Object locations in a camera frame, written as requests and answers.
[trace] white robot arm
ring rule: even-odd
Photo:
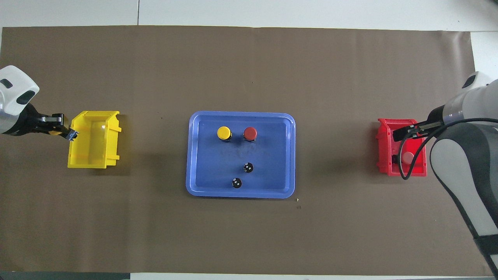
[[[67,119],[63,114],[42,115],[29,103],[39,90],[19,68],[9,65],[0,69],[0,133],[45,133],[72,141],[78,133],[64,125]]]
[[[393,134],[395,140],[428,136],[424,143],[437,138],[430,153],[432,170],[498,279],[498,80],[490,81],[473,73],[427,121]]]

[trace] plastic tray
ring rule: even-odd
[[[68,168],[107,168],[116,165],[119,111],[83,111],[71,122],[78,136],[69,143]]]
[[[227,126],[230,141],[217,130]],[[187,190],[196,196],[287,198],[295,189],[294,119],[283,113],[199,111],[190,118],[187,153]],[[254,142],[243,138],[254,127]],[[250,162],[254,171],[246,173]],[[232,180],[242,186],[234,188]]]

